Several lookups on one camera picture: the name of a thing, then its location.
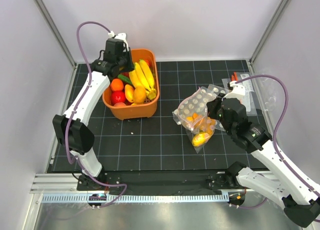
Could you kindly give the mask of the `yellow toy mango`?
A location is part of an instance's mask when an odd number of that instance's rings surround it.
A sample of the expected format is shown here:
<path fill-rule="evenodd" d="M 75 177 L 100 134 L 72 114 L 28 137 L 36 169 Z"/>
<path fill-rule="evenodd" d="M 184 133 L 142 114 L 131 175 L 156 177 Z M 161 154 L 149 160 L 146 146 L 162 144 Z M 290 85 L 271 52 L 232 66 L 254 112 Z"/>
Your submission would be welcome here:
<path fill-rule="evenodd" d="M 130 84 L 126 84 L 124 86 L 124 93 L 125 93 L 125 97 L 126 97 L 126 100 L 130 103 L 133 103 L 134 100 L 133 100 L 133 93 L 134 93 L 134 87 Z"/>
<path fill-rule="evenodd" d="M 211 136 L 212 135 L 207 132 L 199 132 L 193 136 L 191 143 L 194 147 L 202 146 L 211 138 Z"/>

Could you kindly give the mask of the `yellow toy lemon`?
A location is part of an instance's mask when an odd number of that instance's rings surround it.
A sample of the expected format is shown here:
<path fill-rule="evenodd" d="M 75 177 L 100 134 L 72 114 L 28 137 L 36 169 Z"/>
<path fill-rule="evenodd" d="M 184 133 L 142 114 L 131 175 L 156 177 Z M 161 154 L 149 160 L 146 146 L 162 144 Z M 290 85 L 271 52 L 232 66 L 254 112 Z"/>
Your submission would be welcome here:
<path fill-rule="evenodd" d="M 197 119 L 198 119 L 198 114 L 197 113 L 194 113 L 191 116 L 187 116 L 187 118 L 186 118 L 186 120 L 189 121 L 189 122 L 194 122 Z"/>

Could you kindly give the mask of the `pink polka dot zip bag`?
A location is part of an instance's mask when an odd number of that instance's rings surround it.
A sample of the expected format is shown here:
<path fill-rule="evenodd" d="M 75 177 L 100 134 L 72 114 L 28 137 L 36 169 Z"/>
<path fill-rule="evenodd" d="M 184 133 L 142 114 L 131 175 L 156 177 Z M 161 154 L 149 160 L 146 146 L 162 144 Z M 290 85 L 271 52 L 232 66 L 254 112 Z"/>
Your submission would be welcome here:
<path fill-rule="evenodd" d="M 206 95 L 199 88 L 195 93 L 193 93 L 191 96 L 183 100 L 179 104 L 177 109 L 175 109 L 172 112 L 174 121 L 178 125 L 183 126 L 187 136 L 189 137 L 191 144 L 192 144 L 193 136 L 200 132 L 199 130 L 195 129 L 196 123 L 198 123 L 204 117 L 208 117 L 207 103 L 215 100 L 216 98 L 212 98 L 211 96 Z M 194 122 L 187 121 L 187 116 L 191 116 L 194 113 L 198 114 L 197 120 L 195 120 Z M 216 120 L 215 131 L 216 130 L 220 130 L 220 131 L 224 130 L 224 128 L 222 127 L 221 123 L 218 120 Z M 194 150 L 197 153 L 199 153 L 200 150 L 205 146 L 205 144 L 199 147 L 194 147 L 193 145 L 192 146 Z"/>

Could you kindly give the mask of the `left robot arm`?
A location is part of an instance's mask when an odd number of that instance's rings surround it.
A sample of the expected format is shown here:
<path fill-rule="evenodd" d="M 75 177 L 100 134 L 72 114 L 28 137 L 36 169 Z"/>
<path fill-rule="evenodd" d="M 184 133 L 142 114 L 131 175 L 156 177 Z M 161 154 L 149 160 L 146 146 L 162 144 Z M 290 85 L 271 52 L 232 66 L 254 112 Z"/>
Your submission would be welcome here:
<path fill-rule="evenodd" d="M 54 116 L 52 123 L 68 161 L 78 162 L 88 184 L 94 190 L 101 190 L 106 185 L 106 176 L 94 152 L 95 136 L 88 124 L 99 98 L 112 80 L 134 69 L 126 34 L 108 38 L 99 58 L 87 67 L 88 75 L 77 97 L 63 115 Z"/>

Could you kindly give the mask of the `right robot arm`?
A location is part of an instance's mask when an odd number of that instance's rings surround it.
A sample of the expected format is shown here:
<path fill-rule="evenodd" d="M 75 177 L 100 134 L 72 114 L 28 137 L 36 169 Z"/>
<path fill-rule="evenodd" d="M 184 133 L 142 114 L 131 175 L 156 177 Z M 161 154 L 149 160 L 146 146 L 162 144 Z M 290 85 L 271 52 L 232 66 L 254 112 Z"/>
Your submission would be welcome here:
<path fill-rule="evenodd" d="M 219 121 L 232 141 L 263 163 L 280 181 L 275 183 L 240 162 L 228 168 L 225 182 L 255 190 L 280 206 L 296 225 L 306 228 L 320 214 L 320 186 L 278 147 L 260 124 L 248 120 L 246 108 L 236 98 L 217 97 L 206 104 L 207 115 Z"/>

